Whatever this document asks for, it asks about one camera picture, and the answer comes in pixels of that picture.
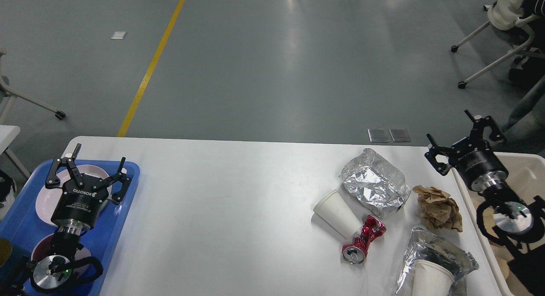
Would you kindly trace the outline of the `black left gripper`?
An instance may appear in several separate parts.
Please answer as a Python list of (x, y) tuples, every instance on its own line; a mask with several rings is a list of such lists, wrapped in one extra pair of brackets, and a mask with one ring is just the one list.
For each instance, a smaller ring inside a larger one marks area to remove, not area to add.
[[(109, 195), (109, 191), (103, 186), (103, 178), (83, 176), (78, 170), (75, 160), (81, 146), (76, 144), (70, 156), (54, 158), (45, 180), (46, 189), (60, 189), (58, 170), (64, 168), (70, 176), (62, 186), (61, 197), (51, 216), (51, 222), (60, 231), (67, 233), (81, 233), (93, 229)], [(120, 205), (124, 200), (132, 182), (132, 178), (123, 172), (125, 160), (126, 158), (122, 157), (117, 171), (109, 176), (112, 184), (109, 201), (115, 205)]]

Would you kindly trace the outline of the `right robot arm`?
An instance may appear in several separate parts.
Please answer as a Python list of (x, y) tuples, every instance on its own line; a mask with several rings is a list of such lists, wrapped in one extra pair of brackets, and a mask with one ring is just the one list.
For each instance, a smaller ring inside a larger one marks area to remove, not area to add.
[(508, 268), (534, 296), (544, 294), (544, 199), (524, 201), (508, 184), (509, 171), (493, 152), (491, 141), (506, 141), (488, 115), (465, 114), (473, 126), (467, 137), (450, 147), (437, 144), (431, 134), (425, 158), (441, 175), (455, 170), (461, 194), (478, 232), (485, 255), (493, 259), (491, 242), (508, 250)]

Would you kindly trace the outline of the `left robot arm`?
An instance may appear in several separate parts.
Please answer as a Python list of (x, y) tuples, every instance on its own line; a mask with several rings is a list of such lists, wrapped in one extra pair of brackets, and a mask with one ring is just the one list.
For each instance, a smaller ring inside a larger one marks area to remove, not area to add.
[(138, 187), (121, 158), (41, 164), (1, 222), (2, 296), (96, 296)]

